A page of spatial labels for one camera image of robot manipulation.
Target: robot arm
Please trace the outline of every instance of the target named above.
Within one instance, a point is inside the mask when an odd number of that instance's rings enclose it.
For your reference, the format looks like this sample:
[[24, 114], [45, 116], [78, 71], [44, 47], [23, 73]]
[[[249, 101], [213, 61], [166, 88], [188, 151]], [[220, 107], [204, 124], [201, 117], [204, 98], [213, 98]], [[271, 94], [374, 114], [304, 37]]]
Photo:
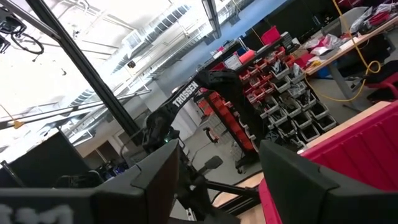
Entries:
[[144, 123], [142, 145], [148, 153], [163, 146], [167, 136], [171, 136], [172, 139], [178, 137], [179, 132], [174, 130], [171, 124], [184, 104], [202, 87], [216, 91], [232, 103], [240, 114], [241, 121], [249, 126], [252, 134], [257, 136], [255, 144], [259, 146], [259, 141], [264, 138], [269, 129], [250, 101], [243, 95], [243, 86], [238, 74], [234, 70], [225, 69], [198, 72], [147, 117]]

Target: cardboard box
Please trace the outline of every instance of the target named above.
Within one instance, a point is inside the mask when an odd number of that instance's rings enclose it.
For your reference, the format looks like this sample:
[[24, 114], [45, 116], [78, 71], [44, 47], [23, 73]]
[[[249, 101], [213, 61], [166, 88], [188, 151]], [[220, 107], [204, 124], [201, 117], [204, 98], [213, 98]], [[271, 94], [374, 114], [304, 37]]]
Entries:
[[298, 59], [306, 53], [308, 53], [306, 49], [297, 49], [292, 53], [292, 55], [294, 56], [295, 59]]

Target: red chair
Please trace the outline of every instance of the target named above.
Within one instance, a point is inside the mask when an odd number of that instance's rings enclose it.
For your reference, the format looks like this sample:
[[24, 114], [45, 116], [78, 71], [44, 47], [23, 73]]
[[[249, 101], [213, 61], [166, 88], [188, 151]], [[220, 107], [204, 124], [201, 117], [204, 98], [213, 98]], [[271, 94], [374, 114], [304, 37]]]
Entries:
[[395, 100], [398, 100], [398, 60], [387, 62], [379, 73], [367, 77], [365, 85], [369, 88], [389, 88]]

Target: computer monitor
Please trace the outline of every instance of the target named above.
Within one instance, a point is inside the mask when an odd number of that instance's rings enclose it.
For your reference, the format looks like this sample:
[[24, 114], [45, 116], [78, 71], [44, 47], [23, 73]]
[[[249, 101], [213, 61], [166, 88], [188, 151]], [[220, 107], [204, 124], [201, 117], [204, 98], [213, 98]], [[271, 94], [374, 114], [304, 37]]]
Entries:
[[[80, 175], [90, 168], [73, 147], [68, 138], [57, 132], [20, 158], [9, 167], [25, 187], [54, 187], [63, 175]], [[0, 169], [0, 187], [21, 187], [4, 168]]]

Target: yellow cable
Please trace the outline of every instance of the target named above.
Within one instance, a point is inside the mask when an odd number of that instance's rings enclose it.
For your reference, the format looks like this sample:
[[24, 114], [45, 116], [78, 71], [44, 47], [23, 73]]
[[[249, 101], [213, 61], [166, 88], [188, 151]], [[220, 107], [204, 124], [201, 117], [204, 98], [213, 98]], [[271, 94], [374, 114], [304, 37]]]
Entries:
[[[242, 10], [241, 10], [241, 8], [239, 8], [238, 4], [236, 4], [235, 0], [232, 0], [232, 2], [235, 4], [235, 6], [238, 9], [238, 11], [241, 12]], [[253, 29], [253, 27], [251, 27], [251, 30], [254, 32], [254, 34], [257, 36], [257, 38], [260, 40], [260, 42], [265, 46], [265, 44], [261, 40], [259, 34]]]
[[[346, 19], [344, 18], [343, 13], [341, 13], [341, 10], [340, 10], [340, 8], [339, 8], [338, 5], [337, 5], [336, 0], [333, 0], [333, 4], [335, 5], [335, 7], [336, 7], [336, 9], [337, 9], [337, 12], [338, 12], [338, 14], [340, 15], [340, 18], [341, 18], [340, 20], [343, 21], [343, 25], [344, 25], [345, 29], [348, 30], [348, 35], [349, 35], [351, 41], [354, 43], [354, 47], [355, 47], [356, 51], [358, 52], [359, 57], [360, 57], [361, 60], [362, 60], [362, 63], [363, 63], [363, 64], [365, 65], [365, 67], [366, 67], [365, 76], [369, 75], [369, 73], [373, 73], [373, 74], [379, 73], [380, 70], [381, 70], [381, 64], [380, 64], [380, 62], [378, 62], [378, 61], [372, 61], [372, 62], [369, 63], [369, 64], [366, 63], [365, 58], [363, 57], [363, 55], [362, 55], [362, 53], [361, 53], [361, 51], [360, 51], [360, 49], [359, 49], [357, 43], [354, 41], [354, 37], [351, 35], [351, 32], [349, 31], [349, 27], [348, 27], [347, 21], [346, 21]], [[378, 67], [378, 68], [376, 69], [376, 71], [372, 70], [372, 68], [371, 68], [371, 66], [372, 66], [373, 64], [376, 64], [377, 67]], [[320, 95], [320, 96], [322, 96], [322, 97], [324, 97], [324, 98], [326, 98], [326, 99], [333, 100], [333, 101], [337, 101], [337, 102], [349, 102], [349, 101], [355, 100], [355, 99], [359, 96], [359, 94], [361, 94], [362, 89], [363, 89], [363, 87], [365, 86], [365, 79], [364, 79], [363, 82], [362, 82], [362, 84], [361, 84], [361, 87], [359, 88], [357, 94], [355, 94], [354, 97], [352, 97], [351, 99], [347, 99], [347, 100], [339, 100], [339, 99], [336, 99], [336, 98], [332, 98], [332, 97], [330, 97], [330, 96], [323, 95], [323, 94], [321, 94], [319, 91], [316, 91], [316, 89], [314, 89], [314, 87], [312, 87], [311, 84], [308, 82], [308, 80], [307, 80], [307, 75], [308, 75], [308, 74], [305, 74], [305, 75], [304, 75], [305, 82], [307, 83], [307, 85], [308, 85], [316, 94], [318, 94], [318, 95]]]
[[16, 119], [14, 119], [14, 117], [12, 117], [12, 115], [10, 114], [10, 112], [8, 112], [8, 110], [6, 110], [3, 105], [0, 104], [0, 107], [8, 114], [8, 116], [12, 119], [12, 122], [14, 122], [14, 128], [18, 129], [20, 128], [22, 125], [24, 125], [23, 122], [20, 122]]

